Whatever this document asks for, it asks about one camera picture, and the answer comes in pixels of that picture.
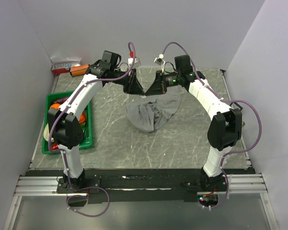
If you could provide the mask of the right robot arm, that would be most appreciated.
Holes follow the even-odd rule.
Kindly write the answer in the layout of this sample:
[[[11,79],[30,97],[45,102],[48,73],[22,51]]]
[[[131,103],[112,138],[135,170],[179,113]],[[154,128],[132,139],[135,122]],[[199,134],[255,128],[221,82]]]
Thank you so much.
[[[204,174],[200,185],[204,190],[211,191],[221,177],[224,155],[229,153],[241,138],[242,113],[240,109],[233,109],[212,92],[206,77],[193,68],[188,55],[175,57],[175,68],[170,73],[165,72],[166,62],[163,57],[163,54],[160,54],[154,60],[161,66],[161,70],[156,72],[155,80],[145,94],[166,94],[169,87],[180,85],[194,96],[208,113],[211,120],[207,132],[210,150],[203,166]]]

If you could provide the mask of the grey garment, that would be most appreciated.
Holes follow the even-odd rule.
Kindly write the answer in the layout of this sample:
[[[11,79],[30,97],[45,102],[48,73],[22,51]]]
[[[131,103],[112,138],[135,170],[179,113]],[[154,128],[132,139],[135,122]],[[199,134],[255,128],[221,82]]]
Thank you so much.
[[[176,113],[181,103],[177,88],[166,94],[148,96],[126,106],[125,117],[138,130],[151,133],[160,129]]]

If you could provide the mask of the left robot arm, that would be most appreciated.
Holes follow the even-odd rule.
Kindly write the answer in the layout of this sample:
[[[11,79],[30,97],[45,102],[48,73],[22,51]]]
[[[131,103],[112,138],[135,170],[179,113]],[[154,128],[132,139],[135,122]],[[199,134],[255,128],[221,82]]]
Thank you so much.
[[[61,153],[64,165],[63,180],[76,193],[85,188],[85,172],[79,153],[84,138],[79,119],[84,109],[106,83],[117,83],[128,90],[135,81],[135,52],[130,51],[127,71],[117,69],[120,58],[119,54],[104,51],[99,61],[88,65],[81,83],[71,96],[59,108],[48,110],[49,140],[58,145],[57,151]]]

